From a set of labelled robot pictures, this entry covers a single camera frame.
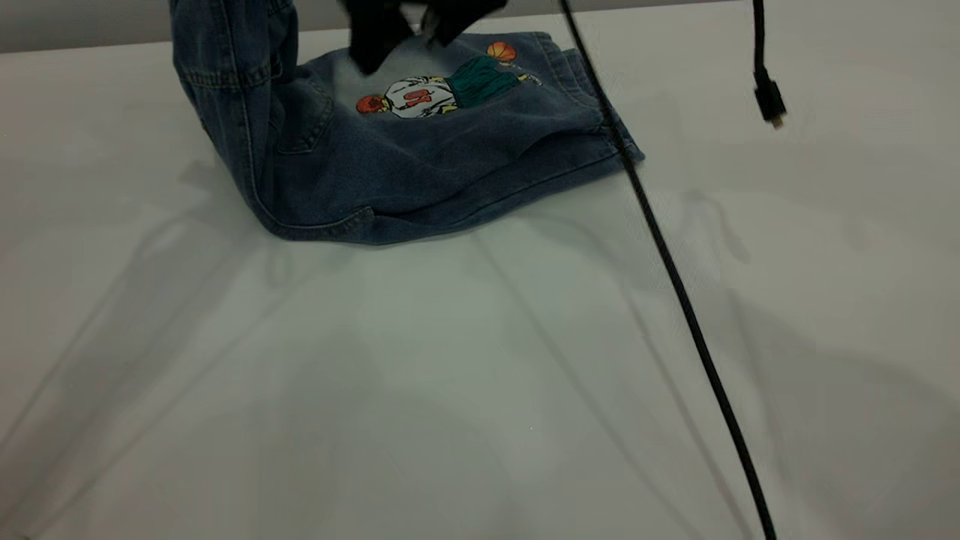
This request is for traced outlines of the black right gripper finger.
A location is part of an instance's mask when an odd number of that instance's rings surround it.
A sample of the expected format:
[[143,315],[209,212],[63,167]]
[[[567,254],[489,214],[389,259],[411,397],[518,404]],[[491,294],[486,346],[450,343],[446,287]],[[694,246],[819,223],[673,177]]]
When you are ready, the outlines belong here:
[[373,75],[414,31],[401,1],[340,1],[349,20],[349,57],[358,71]]
[[426,1],[423,35],[429,42],[448,46],[472,24],[506,7],[508,1]]

